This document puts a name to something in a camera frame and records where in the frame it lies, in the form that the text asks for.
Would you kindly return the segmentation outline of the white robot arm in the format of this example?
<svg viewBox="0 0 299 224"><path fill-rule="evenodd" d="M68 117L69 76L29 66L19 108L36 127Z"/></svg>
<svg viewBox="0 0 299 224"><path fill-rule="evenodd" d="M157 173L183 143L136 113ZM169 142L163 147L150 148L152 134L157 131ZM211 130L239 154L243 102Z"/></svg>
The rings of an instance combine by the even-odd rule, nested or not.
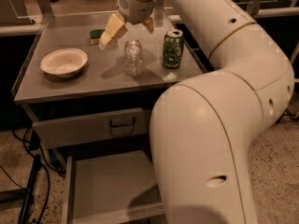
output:
<svg viewBox="0 0 299 224"><path fill-rule="evenodd" d="M284 52L232 0L169 0L213 70L170 87L150 119L152 161L168 224L258 224L248 149L293 93ZM132 24L153 0L118 0Z"/></svg>

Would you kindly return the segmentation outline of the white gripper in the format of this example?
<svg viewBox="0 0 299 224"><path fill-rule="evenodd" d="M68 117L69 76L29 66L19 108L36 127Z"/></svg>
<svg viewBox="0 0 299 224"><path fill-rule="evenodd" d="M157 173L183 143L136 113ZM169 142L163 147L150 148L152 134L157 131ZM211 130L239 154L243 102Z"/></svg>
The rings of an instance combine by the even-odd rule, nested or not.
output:
<svg viewBox="0 0 299 224"><path fill-rule="evenodd" d="M98 47L104 50L123 37L127 32L126 21L131 24L142 23L152 34L154 21L150 15L154 6L155 0L118 0L119 12L113 13L107 21L105 31L99 38Z"/></svg>

